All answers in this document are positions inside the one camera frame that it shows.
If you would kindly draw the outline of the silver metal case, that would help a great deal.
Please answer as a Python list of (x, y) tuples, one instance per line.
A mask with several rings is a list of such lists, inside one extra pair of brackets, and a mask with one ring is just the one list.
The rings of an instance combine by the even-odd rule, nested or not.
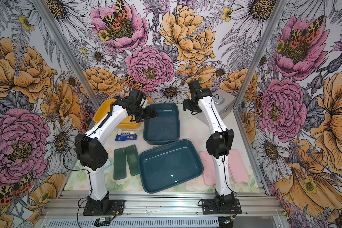
[(197, 118), (207, 124), (210, 129), (220, 131), (218, 127), (226, 126), (223, 123), (223, 119), (232, 111), (236, 98), (224, 90), (217, 90), (214, 93), (209, 88), (201, 88), (201, 98), (198, 99), (198, 108), (201, 113), (197, 114)]

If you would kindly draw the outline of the large teal plastic tray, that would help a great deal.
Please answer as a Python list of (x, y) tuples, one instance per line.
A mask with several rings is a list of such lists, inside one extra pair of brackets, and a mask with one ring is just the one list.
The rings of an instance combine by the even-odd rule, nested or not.
[(167, 190), (203, 173), (200, 157), (187, 139), (142, 152), (138, 164), (142, 187), (149, 194)]

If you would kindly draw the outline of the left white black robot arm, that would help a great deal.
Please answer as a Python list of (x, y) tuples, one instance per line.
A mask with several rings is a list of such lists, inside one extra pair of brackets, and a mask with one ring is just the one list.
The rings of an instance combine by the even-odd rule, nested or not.
[(88, 204), (101, 214), (110, 208), (104, 173), (105, 163), (108, 160), (105, 142), (116, 127), (129, 116), (136, 123), (157, 117), (155, 108), (146, 104), (146, 95), (140, 90), (133, 89), (129, 96), (110, 103), (106, 115), (93, 128), (75, 137), (77, 159), (89, 176)]

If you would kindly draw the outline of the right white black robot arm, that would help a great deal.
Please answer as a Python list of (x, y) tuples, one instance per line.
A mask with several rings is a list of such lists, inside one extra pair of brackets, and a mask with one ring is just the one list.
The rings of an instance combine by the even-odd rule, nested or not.
[(188, 83), (191, 98), (183, 102), (183, 110), (192, 113), (203, 113), (207, 119), (211, 135), (206, 141), (206, 149), (213, 159), (216, 174), (215, 204), (218, 210), (234, 205), (235, 193), (230, 186), (230, 173), (228, 171), (229, 154), (234, 139), (234, 131), (228, 129), (214, 103), (209, 88), (201, 87), (200, 82), (193, 80)]

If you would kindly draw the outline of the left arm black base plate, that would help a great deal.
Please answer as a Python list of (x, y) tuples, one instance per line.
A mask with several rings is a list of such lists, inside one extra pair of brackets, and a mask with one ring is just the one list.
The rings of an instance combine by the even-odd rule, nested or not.
[(86, 203), (82, 214), (84, 216), (120, 216), (123, 214), (125, 200), (123, 199), (105, 199), (103, 201), (94, 201)]

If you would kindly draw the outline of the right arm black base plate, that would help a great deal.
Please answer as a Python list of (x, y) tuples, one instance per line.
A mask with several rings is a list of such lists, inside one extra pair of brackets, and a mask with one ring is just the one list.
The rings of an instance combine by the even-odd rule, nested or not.
[(234, 199), (234, 202), (228, 205), (218, 205), (214, 199), (201, 199), (197, 203), (202, 208), (204, 215), (240, 215), (242, 208), (239, 199)]

